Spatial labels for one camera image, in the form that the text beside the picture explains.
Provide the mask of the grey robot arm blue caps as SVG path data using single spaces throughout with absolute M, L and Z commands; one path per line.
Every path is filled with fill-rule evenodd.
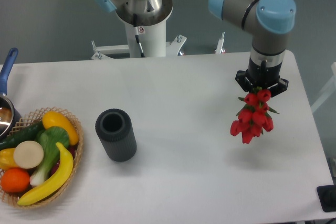
M 166 41 L 166 20 L 172 0 L 95 0 L 105 12 L 116 12 L 127 33 L 130 56 L 165 57 L 178 54 L 181 45 Z M 295 24 L 294 0 L 208 0 L 208 10 L 252 35 L 248 68 L 236 81 L 246 92 L 268 89 L 272 97 L 287 90 L 280 77 L 288 37 Z

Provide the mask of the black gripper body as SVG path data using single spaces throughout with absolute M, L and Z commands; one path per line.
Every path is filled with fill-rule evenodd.
M 264 61 L 258 65 L 249 59 L 246 77 L 253 87 L 269 88 L 278 83 L 281 66 L 282 63 L 273 67 L 267 67 Z

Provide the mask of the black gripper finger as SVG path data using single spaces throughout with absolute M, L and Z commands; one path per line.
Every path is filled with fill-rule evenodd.
M 277 83 L 268 88 L 271 93 L 271 97 L 275 97 L 288 89 L 289 81 L 283 78 L 279 78 Z
M 238 70 L 235 76 L 235 80 L 245 92 L 251 93 L 253 91 L 253 85 L 247 78 L 246 71 Z

